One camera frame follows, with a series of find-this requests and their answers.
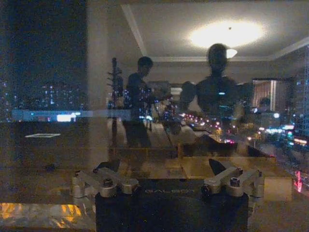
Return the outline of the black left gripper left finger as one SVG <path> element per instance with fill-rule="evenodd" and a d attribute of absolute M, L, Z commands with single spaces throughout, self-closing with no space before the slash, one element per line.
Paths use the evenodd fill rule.
<path fill-rule="evenodd" d="M 92 171 L 76 171 L 72 178 L 72 196 L 82 198 L 99 194 L 111 198 L 118 192 L 126 195 L 135 194 L 140 188 L 137 179 L 118 173 L 120 160 L 115 159 L 100 163 Z"/>

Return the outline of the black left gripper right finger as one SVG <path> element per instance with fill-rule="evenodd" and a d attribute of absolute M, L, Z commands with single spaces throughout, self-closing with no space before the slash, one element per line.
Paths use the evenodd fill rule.
<path fill-rule="evenodd" d="M 215 159 L 209 159 L 209 165 L 214 176 L 204 179 L 202 193 L 206 197 L 224 190 L 227 195 L 232 197 L 241 197 L 243 194 L 247 194 L 254 198 L 263 198 L 265 179 L 260 170 L 245 171 L 234 166 L 231 162 L 220 162 Z"/>

